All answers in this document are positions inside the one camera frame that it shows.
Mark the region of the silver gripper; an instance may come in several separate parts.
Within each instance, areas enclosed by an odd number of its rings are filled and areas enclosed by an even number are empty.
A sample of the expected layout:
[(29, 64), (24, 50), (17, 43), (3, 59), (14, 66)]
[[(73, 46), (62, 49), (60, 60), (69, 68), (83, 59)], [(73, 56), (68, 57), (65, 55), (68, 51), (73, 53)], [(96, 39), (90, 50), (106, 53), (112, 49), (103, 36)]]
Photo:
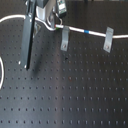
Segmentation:
[(28, 69), (30, 65), (35, 8), (37, 18), (40, 19), (49, 30), (55, 29), (55, 18), (57, 17), (56, 0), (37, 0), (37, 5), (36, 0), (27, 0), (20, 58), (20, 65), (25, 69)]

